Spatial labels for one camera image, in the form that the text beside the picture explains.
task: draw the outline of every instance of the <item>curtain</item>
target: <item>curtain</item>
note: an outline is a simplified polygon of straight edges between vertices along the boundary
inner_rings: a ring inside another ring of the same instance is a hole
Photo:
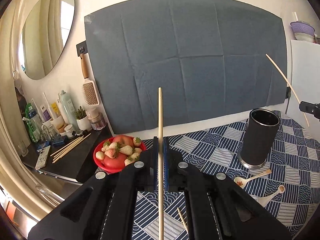
[[[57,63],[63,50],[61,35],[61,0],[41,0],[40,47],[47,75]]]
[[[37,220],[52,210],[36,190],[43,185],[21,162],[17,145],[30,144],[15,94],[18,47],[23,28],[23,0],[12,0],[0,19],[0,185],[26,212]]]
[[[61,0],[39,0],[34,5],[23,26],[22,43],[27,76],[45,77],[63,50]]]

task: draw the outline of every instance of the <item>hair brush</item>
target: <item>hair brush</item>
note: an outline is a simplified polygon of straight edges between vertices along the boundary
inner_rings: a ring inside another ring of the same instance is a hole
[[[98,106],[100,104],[97,88],[92,80],[89,79],[87,63],[84,59],[84,54],[80,54],[81,68],[84,77],[84,84],[82,85],[82,92],[85,102],[89,106]]]

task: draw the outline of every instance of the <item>small potted cactus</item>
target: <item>small potted cactus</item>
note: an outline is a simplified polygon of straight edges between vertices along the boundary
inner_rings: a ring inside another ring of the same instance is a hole
[[[87,114],[85,113],[85,110],[80,106],[80,108],[75,111],[76,118],[77,118],[77,124],[80,130],[84,131],[90,131],[92,130],[92,126],[90,124],[90,121],[87,117]]]

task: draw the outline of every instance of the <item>tomato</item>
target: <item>tomato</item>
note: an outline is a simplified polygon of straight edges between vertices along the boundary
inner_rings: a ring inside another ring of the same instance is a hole
[[[119,153],[118,157],[111,159],[108,156],[105,156],[103,159],[103,164],[106,168],[109,169],[123,169],[125,167],[124,160],[127,158],[127,155]]]
[[[119,142],[121,146],[129,145],[133,147],[132,139],[126,135],[118,135],[113,139],[112,142]]]

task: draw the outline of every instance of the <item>glass cup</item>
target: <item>glass cup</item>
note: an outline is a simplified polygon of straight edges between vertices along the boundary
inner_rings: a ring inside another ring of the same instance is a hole
[[[26,147],[26,145],[24,144],[23,141],[20,141],[18,143],[18,148],[19,148],[19,156],[26,156],[28,154],[28,148]]]

